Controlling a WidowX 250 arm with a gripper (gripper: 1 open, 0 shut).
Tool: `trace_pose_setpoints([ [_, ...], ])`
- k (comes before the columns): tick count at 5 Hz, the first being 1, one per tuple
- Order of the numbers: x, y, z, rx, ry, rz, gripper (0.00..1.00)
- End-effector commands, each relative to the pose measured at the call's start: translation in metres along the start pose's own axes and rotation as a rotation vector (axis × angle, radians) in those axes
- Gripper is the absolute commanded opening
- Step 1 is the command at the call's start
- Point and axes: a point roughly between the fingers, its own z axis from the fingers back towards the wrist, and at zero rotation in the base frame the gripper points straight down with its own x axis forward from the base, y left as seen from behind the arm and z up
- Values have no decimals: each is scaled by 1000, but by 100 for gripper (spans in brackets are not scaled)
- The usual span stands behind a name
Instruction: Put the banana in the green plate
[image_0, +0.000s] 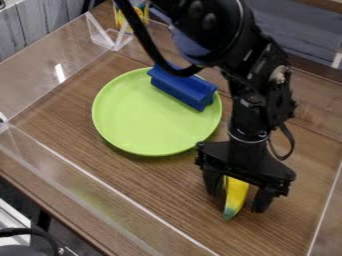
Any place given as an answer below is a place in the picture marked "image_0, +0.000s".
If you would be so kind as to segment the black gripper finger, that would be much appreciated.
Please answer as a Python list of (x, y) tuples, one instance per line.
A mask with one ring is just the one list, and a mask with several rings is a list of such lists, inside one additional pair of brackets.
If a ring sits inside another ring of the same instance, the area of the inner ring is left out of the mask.
[(263, 213), (278, 196), (278, 190), (274, 187), (259, 188), (254, 197), (251, 211)]
[(207, 193), (219, 195), (223, 192), (223, 172), (210, 166), (204, 166), (202, 174)]

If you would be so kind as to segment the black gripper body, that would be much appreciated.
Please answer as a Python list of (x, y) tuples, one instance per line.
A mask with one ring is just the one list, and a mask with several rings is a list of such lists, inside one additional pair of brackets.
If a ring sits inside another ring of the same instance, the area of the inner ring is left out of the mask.
[(244, 144), (230, 140), (199, 142), (195, 146), (195, 164), (200, 170), (210, 166), (240, 181), (263, 187), (274, 187), (278, 196), (290, 192), (295, 172), (270, 154), (266, 143)]

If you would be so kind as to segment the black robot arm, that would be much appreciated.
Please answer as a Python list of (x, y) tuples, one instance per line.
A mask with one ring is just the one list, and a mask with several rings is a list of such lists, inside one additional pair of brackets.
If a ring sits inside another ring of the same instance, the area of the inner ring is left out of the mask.
[(155, 14), (171, 26), (178, 51), (191, 65), (179, 69), (164, 59), (128, 0), (114, 0), (155, 64), (178, 77), (216, 67), (232, 97), (228, 139), (196, 144), (195, 163), (207, 192), (219, 193), (226, 177), (258, 187), (251, 211), (262, 213), (290, 192), (297, 173), (276, 153), (271, 132), (293, 134), (291, 64), (278, 42), (262, 32), (244, 0), (148, 0)]

